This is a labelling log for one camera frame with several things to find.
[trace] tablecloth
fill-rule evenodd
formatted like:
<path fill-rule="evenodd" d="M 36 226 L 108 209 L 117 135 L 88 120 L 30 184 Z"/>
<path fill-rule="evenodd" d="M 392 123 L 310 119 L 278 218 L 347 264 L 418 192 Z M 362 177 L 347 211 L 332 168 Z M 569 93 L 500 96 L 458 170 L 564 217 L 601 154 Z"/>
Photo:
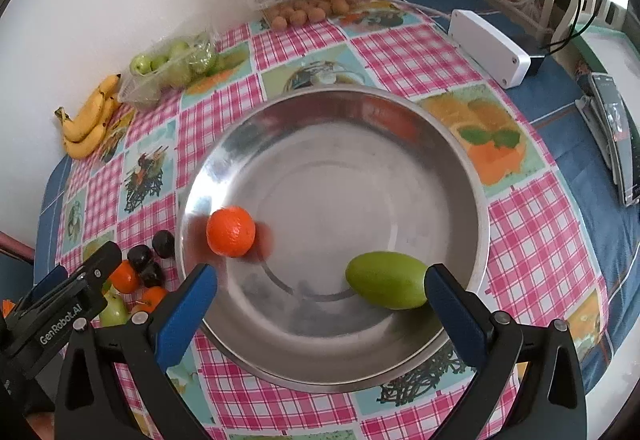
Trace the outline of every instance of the tablecloth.
<path fill-rule="evenodd" d="M 106 240 L 123 250 L 174 231 L 185 187 L 217 135 L 258 104 L 317 82 L 361 83 L 408 98 L 463 144 L 489 200 L 490 250 L 479 291 L 491 310 L 523 324 L 570 323 L 580 358 L 607 321 L 604 279 L 579 209 L 539 135 L 477 63 L 425 14 L 391 0 L 312 26 L 272 32 L 263 22 L 225 32 L 230 67 L 166 93 L 153 111 L 121 106 L 104 144 L 74 162 L 67 180 L 56 261 L 70 272 Z M 177 288 L 173 260 L 161 260 Z M 139 293 L 125 296 L 131 305 Z M 141 429 L 160 438 L 126 368 L 121 383 Z M 450 343 L 410 373 L 350 394 L 307 394 L 255 378 L 197 332 L 168 375 L 212 438 L 302 440 L 426 438 L 473 371 Z M 514 370 L 483 435 L 513 404 Z"/>

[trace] metal bowl rim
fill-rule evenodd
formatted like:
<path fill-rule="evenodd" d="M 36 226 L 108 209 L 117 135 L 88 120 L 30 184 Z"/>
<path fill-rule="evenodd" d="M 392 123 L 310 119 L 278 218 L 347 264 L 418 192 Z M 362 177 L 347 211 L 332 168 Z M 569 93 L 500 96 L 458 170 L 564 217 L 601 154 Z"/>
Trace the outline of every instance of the metal bowl rim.
<path fill-rule="evenodd" d="M 200 174 L 202 167 L 209 159 L 210 154 L 212 154 L 215 147 L 217 147 L 220 143 L 223 143 L 226 138 L 237 128 L 239 128 L 242 124 L 247 122 L 249 119 L 255 116 L 256 113 L 266 110 L 271 106 L 276 105 L 277 103 L 282 103 L 294 97 L 302 97 L 308 94 L 315 94 L 319 92 L 355 92 L 361 94 L 372 95 L 376 97 L 383 98 L 392 103 L 399 104 L 404 108 L 411 110 L 412 112 L 419 115 L 422 119 L 426 120 L 428 124 L 430 124 L 443 138 L 447 141 L 453 152 L 458 157 L 460 164 L 464 168 L 466 172 L 466 176 L 469 179 L 471 189 L 474 195 L 474 199 L 476 201 L 476 216 L 478 217 L 478 250 L 476 251 L 476 262 L 474 263 L 473 270 L 471 272 L 471 276 L 469 278 L 469 282 L 466 286 L 466 290 L 469 292 L 478 293 L 480 286 L 482 284 L 482 278 L 484 277 L 484 273 L 486 270 L 486 262 L 489 255 L 489 213 L 488 213 L 488 204 L 486 200 L 486 194 L 484 193 L 484 188 L 482 183 L 480 182 L 480 178 L 478 176 L 478 172 L 474 168 L 471 160 L 468 158 L 466 151 L 462 147 L 462 145 L 458 142 L 458 140 L 453 136 L 453 134 L 449 131 L 449 128 L 444 126 L 440 121 L 438 121 L 433 115 L 431 115 L 427 110 L 422 109 L 417 104 L 404 99 L 400 96 L 396 96 L 388 91 L 381 90 L 379 88 L 369 87 L 369 86 L 361 86 L 361 85 L 330 85 L 330 86 L 312 86 L 307 88 L 301 88 L 299 90 L 295 90 L 293 92 L 284 93 L 273 100 L 268 100 L 260 105 L 254 107 L 248 113 L 240 117 L 238 120 L 233 122 L 223 133 L 214 141 L 214 145 L 211 146 L 208 152 L 198 161 L 196 168 L 192 173 L 192 177 L 187 184 L 186 192 L 188 199 L 189 194 L 191 193 L 191 188 L 193 187 L 193 183 L 195 182 L 196 177 Z M 178 266 L 178 278 L 180 282 L 183 282 L 186 273 L 184 269 L 184 265 L 182 263 L 182 243 L 184 240 L 183 232 L 182 232 L 182 220 L 184 216 L 186 204 L 180 208 L 178 212 L 178 236 L 177 236 L 177 250 L 180 253 L 177 255 L 176 263 Z M 367 388 L 372 388 L 374 386 L 378 386 L 380 384 L 384 384 L 397 376 L 404 375 L 406 372 L 417 368 L 420 364 L 425 362 L 428 359 L 425 350 L 429 346 L 435 346 L 435 351 L 437 352 L 440 348 L 444 346 L 444 344 L 449 340 L 449 336 L 443 328 L 433 337 L 433 339 L 425 344 L 420 350 L 414 352 L 413 355 L 407 357 L 406 359 L 400 360 L 398 364 L 384 370 L 383 372 L 374 373 L 367 377 L 361 377 L 358 379 L 345 380 L 341 382 L 334 383 L 323 383 L 318 384 L 314 382 L 306 382 L 304 380 L 295 380 L 292 378 L 285 378 L 280 375 L 276 375 L 274 373 L 263 370 L 253 364 L 245 361 L 239 354 L 235 351 L 231 350 L 223 343 L 214 333 L 210 330 L 209 326 L 206 324 L 204 319 L 202 320 L 202 325 L 200 329 L 203 331 L 204 335 L 214 344 L 214 346 L 220 350 L 226 357 L 231 359 L 234 363 L 238 364 L 242 369 L 247 372 L 255 375 L 263 380 L 268 382 L 272 382 L 278 386 L 282 386 L 284 388 L 289 388 L 290 390 L 296 391 L 306 391 L 307 393 L 348 393 L 350 391 L 358 391 L 365 390 Z"/>

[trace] blue cloth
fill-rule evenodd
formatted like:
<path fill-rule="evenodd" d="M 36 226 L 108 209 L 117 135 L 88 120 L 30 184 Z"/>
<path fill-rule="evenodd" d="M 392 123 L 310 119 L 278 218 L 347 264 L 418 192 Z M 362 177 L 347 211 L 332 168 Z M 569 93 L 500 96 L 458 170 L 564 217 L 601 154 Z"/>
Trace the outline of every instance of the blue cloth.
<path fill-rule="evenodd" d="M 44 191 L 33 260 L 34 285 L 37 285 L 55 267 L 58 226 L 60 225 L 66 179 L 71 172 L 71 163 L 71 157 L 65 155 L 65 158 L 58 163 L 49 176 Z"/>
<path fill-rule="evenodd" d="M 478 13 L 494 10 L 484 0 L 406 0 L 449 14 L 453 9 Z M 505 34 L 522 29 L 503 14 L 482 17 Z M 448 20 L 435 21 L 447 29 Z M 620 347 L 640 313 L 640 275 L 636 249 L 640 243 L 640 207 L 623 208 L 611 172 L 602 159 L 591 132 L 573 102 L 582 96 L 578 84 L 554 60 L 547 58 L 537 75 L 506 91 L 513 103 L 532 122 L 582 213 L 595 256 L 606 280 L 609 321 L 600 344 L 581 363 L 586 391 L 605 372 L 612 354 Z"/>

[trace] white device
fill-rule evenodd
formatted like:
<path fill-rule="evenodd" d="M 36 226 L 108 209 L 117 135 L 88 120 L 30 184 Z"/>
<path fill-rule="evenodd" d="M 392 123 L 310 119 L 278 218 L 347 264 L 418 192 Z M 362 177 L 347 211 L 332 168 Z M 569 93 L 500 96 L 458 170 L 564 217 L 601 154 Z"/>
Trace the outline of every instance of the white device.
<path fill-rule="evenodd" d="M 473 11 L 453 10 L 449 36 L 502 88 L 522 83 L 531 65 L 527 52 Z"/>

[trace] screw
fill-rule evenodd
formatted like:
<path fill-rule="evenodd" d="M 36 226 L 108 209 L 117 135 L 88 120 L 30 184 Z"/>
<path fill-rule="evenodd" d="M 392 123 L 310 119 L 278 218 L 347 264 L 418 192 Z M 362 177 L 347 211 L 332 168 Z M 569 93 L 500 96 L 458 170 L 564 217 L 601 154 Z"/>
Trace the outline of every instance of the screw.
<path fill-rule="evenodd" d="M 131 322 L 134 325 L 143 325 L 146 323 L 147 319 L 149 319 L 149 314 L 145 311 L 140 311 L 132 315 Z"/>
<path fill-rule="evenodd" d="M 508 325 L 511 322 L 511 316 L 502 310 L 498 310 L 494 313 L 494 319 L 495 322 L 501 325 Z"/>
<path fill-rule="evenodd" d="M 554 319 L 554 327 L 559 332 L 566 332 L 567 330 L 566 322 L 562 321 L 562 319 Z"/>
<path fill-rule="evenodd" d="M 82 332 L 86 330 L 86 327 L 87 327 L 87 322 L 84 317 L 79 317 L 74 321 L 74 330 L 76 330 L 77 332 Z"/>

